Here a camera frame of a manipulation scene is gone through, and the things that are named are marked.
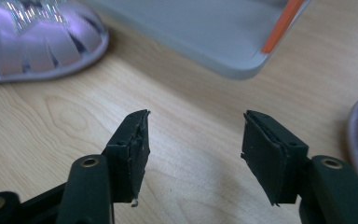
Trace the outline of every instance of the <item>wooden table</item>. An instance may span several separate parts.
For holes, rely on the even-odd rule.
[[[51,81],[0,84],[0,191],[28,200],[99,154],[120,122],[149,109],[150,147],[137,208],[117,223],[299,223],[270,206],[240,158],[247,109],[350,161],[346,124],[358,100],[358,1],[314,0],[254,78],[230,80],[117,22],[92,67]]]

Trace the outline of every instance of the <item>black clamp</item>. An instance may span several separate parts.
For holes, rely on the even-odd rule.
[[[72,164],[68,181],[20,203],[14,192],[0,192],[0,224],[114,223],[113,203],[138,204],[138,194],[150,154],[147,116],[129,114],[101,155]]]

